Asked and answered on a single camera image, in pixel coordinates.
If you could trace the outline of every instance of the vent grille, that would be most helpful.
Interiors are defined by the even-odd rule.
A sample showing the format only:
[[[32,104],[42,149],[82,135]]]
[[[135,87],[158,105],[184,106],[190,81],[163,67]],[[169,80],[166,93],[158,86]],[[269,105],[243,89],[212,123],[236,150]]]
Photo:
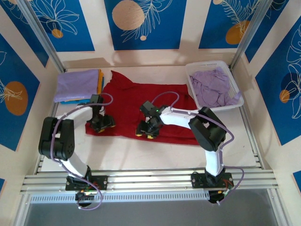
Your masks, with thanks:
[[[73,203],[75,194],[33,195],[31,203]],[[98,202],[100,196],[94,196],[92,202]],[[107,193],[103,194],[103,202],[159,202],[209,200],[208,191],[189,192],[139,192],[139,193]]]

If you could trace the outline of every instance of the floral wall pattern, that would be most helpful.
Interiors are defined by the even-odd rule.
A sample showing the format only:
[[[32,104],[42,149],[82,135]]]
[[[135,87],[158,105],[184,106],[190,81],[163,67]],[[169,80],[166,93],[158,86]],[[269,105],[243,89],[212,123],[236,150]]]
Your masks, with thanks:
[[[30,28],[27,20],[24,18],[15,0],[0,0],[0,5],[9,16],[11,21],[14,23],[16,28],[22,34],[30,48],[33,50],[37,58],[45,67],[49,59],[48,54],[40,44],[38,38]]]
[[[115,50],[179,48],[186,0],[105,0],[104,3]]]
[[[0,144],[16,151],[39,80],[0,35]]]
[[[262,0],[212,0],[199,48],[236,48],[260,1]],[[263,23],[268,25],[261,25],[257,31],[257,40],[251,44],[256,49],[255,52],[287,2],[288,0],[274,0],[272,3]]]
[[[281,144],[301,135],[301,17],[256,76]]]
[[[24,36],[21,30],[28,24],[16,1],[1,1],[5,6],[3,8]],[[57,52],[94,51],[79,0],[31,0],[30,5]],[[35,44],[40,45],[37,39],[32,45]]]

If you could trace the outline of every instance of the folded towel stack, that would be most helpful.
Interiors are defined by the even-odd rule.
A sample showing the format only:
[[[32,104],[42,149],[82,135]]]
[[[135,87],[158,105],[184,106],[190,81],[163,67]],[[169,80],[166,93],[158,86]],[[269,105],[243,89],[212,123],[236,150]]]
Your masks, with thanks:
[[[54,101],[62,104],[87,103],[92,94],[101,94],[103,72],[92,69],[58,75]]]

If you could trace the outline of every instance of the metal extrusion bar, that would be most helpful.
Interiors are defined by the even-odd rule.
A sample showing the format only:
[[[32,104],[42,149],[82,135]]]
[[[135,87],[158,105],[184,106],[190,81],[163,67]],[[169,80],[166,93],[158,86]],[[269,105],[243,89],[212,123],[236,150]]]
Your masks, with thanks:
[[[240,42],[238,45],[237,51],[233,60],[230,65],[230,70],[233,71],[234,67],[240,60],[241,56],[245,53],[246,49],[248,48],[252,38],[254,37],[259,25],[261,24],[262,20],[264,19],[268,9],[270,8],[273,0],[261,0],[258,5],[257,10],[255,11],[251,22]]]
[[[243,120],[244,125],[245,125],[246,132],[247,132],[248,137],[249,137],[249,141],[250,141],[254,156],[255,156],[255,158],[256,157],[258,158],[261,168],[266,169],[266,165],[264,164],[264,161],[262,160],[262,156],[261,156],[256,138],[255,138],[255,135],[254,135],[254,133],[251,129],[249,119],[248,119],[248,116],[246,114],[246,109],[245,109],[244,106],[242,106],[242,107],[239,108],[239,110],[240,110],[240,114],[241,114],[242,120]]]
[[[93,175],[108,175],[108,188],[104,193],[113,192],[163,192],[195,191],[191,186],[190,175],[195,170],[130,170],[130,171],[96,171]],[[228,170],[236,184],[240,170]],[[239,189],[278,188],[272,170],[245,169],[245,179]],[[74,193],[66,192],[66,173],[39,173],[26,176],[21,188],[22,194]]]
[[[292,225],[288,212],[282,204],[281,197],[278,193],[278,189],[268,189],[268,195],[271,205],[273,207],[278,225],[289,226]]]
[[[32,200],[32,196],[30,194],[25,194],[22,196],[22,200],[20,202],[18,211],[16,213],[15,220],[12,224],[13,226],[24,225],[31,200]]]
[[[50,117],[55,117],[57,108],[58,108],[58,103],[53,103],[53,108]]]
[[[24,15],[25,19],[27,20],[29,26],[37,36],[38,40],[40,41],[41,45],[53,60],[53,63],[57,70],[61,73],[65,71],[65,68],[58,57],[54,46],[52,45],[49,37],[47,36],[43,26],[41,25],[38,17],[36,16],[35,12],[33,11],[30,1],[28,0],[16,0],[18,7],[21,10],[21,13]]]

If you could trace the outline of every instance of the orange circle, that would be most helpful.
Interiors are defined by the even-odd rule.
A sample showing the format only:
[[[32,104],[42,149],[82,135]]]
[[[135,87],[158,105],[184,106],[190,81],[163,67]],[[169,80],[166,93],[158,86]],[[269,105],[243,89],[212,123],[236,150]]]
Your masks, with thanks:
[[[144,20],[143,9],[132,0],[120,1],[112,11],[115,25],[124,31],[130,31],[140,27]]]
[[[6,85],[4,93],[7,95],[5,105],[8,111],[16,116],[24,114],[28,104],[28,95],[25,86],[18,81],[11,81]]]
[[[245,20],[231,27],[226,34],[226,42],[230,45],[239,44],[249,24],[250,21]]]
[[[52,35],[53,35],[54,37],[56,37],[57,39],[60,39],[60,38],[63,37],[63,32],[61,32],[61,31],[58,30],[58,29],[53,29],[51,33],[52,33]]]
[[[141,37],[140,37],[140,40],[141,40],[141,41],[145,41],[145,40],[146,40],[146,36],[145,36],[145,35],[141,36]]]
[[[219,5],[222,3],[223,0],[213,0],[213,4]]]
[[[287,103],[290,99],[290,92],[287,91],[286,89],[282,90],[280,92],[279,98],[282,103]]]

